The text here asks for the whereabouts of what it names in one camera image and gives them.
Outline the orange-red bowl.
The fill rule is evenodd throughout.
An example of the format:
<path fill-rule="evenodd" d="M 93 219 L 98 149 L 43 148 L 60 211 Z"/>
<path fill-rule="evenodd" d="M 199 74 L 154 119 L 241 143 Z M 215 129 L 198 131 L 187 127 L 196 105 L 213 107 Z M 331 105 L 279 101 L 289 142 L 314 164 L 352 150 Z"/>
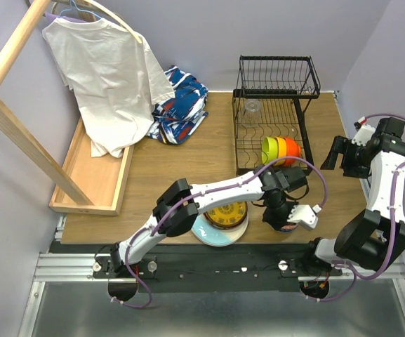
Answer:
<path fill-rule="evenodd" d="M 299 144 L 292 138 L 284 138 L 285 143 L 286 143 L 286 157 L 291 157 L 291 159 L 286 159 L 284 166 L 291 166 L 293 165 L 296 160 L 294 157 L 300 157 L 301 156 L 301 148 Z"/>

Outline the yellow patterned dark-rimmed plate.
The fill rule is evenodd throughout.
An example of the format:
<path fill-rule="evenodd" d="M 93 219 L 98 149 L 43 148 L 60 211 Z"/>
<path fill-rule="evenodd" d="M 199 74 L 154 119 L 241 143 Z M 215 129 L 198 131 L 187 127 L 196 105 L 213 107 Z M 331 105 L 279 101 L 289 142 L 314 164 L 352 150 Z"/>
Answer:
<path fill-rule="evenodd" d="M 213 227 L 219 230 L 229 230 L 241 225 L 246 219 L 247 213 L 247 203 L 242 201 L 208 210 L 204 213 L 204 217 Z"/>

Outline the green bowl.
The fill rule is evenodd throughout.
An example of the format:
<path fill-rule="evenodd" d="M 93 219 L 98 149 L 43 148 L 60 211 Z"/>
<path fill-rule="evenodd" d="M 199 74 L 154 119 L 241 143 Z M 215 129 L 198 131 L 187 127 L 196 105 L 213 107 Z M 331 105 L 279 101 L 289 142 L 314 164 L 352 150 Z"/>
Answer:
<path fill-rule="evenodd" d="M 261 147 L 262 163 L 268 164 L 275 160 L 279 154 L 279 146 L 276 138 L 265 137 Z"/>

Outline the clear faceted drinking glass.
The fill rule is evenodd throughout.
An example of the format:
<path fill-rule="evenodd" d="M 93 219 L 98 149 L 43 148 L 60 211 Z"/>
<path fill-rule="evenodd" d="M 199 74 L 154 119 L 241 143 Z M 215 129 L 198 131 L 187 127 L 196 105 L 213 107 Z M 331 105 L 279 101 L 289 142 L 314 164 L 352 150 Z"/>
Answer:
<path fill-rule="evenodd" d="M 253 126 L 258 124 L 261 118 L 261 103 L 256 99 L 247 99 L 244 102 L 243 124 Z"/>

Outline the red patterned bowl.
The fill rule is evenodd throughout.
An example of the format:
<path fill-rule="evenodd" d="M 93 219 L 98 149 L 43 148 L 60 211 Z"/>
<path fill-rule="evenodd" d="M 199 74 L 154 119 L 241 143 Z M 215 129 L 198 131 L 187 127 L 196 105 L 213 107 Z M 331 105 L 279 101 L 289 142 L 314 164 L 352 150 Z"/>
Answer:
<path fill-rule="evenodd" d="M 293 232 L 295 229 L 297 229 L 298 228 L 298 225 L 296 225 L 296 224 L 289 224 L 289 225 L 285 225 L 285 226 L 283 226 L 283 227 L 281 227 L 280 229 L 279 229 L 279 232 L 280 233 L 290 233 L 290 232 Z"/>

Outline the yellow bowl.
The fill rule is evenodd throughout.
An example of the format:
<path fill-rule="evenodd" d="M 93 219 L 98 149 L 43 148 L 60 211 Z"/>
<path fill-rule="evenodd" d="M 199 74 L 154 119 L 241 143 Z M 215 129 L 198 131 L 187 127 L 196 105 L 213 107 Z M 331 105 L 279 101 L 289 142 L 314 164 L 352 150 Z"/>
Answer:
<path fill-rule="evenodd" d="M 282 158 L 287 155 L 287 145 L 286 145 L 286 140 L 282 137 L 275 137 L 275 140 L 277 142 L 277 157 Z M 275 166 L 283 166 L 286 163 L 285 159 L 281 159 L 277 161 L 274 165 Z"/>

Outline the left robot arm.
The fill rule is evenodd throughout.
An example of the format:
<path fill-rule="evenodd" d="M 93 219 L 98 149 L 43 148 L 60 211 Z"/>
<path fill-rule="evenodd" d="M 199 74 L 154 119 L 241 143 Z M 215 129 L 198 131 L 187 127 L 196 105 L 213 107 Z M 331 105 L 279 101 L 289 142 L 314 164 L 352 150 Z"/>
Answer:
<path fill-rule="evenodd" d="M 286 196 L 287 192 L 306 184 L 301 168 L 275 170 L 269 164 L 216 183 L 189 185 L 186 179 L 179 179 L 158 198 L 145 224 L 129 239 L 110 249 L 109 269 L 118 277 L 128 276 L 133 265 L 161 240 L 189 232 L 199 215 L 235 202 L 262 200 L 264 221 L 275 230 L 288 224 L 312 230 L 317 224 L 312 207 Z"/>

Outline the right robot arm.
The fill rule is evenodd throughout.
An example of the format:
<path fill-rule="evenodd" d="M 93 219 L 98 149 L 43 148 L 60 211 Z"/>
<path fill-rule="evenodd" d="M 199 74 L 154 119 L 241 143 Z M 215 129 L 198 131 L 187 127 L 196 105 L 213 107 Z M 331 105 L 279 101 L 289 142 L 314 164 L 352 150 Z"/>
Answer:
<path fill-rule="evenodd" d="M 336 263 L 353 263 L 383 272 L 405 249 L 403 210 L 405 181 L 405 122 L 382 118 L 376 127 L 360 119 L 351 138 L 336 136 L 323 170 L 340 168 L 345 177 L 371 179 L 366 208 L 356 215 L 336 239 L 317 238 L 300 258 L 302 270 L 316 275 Z"/>

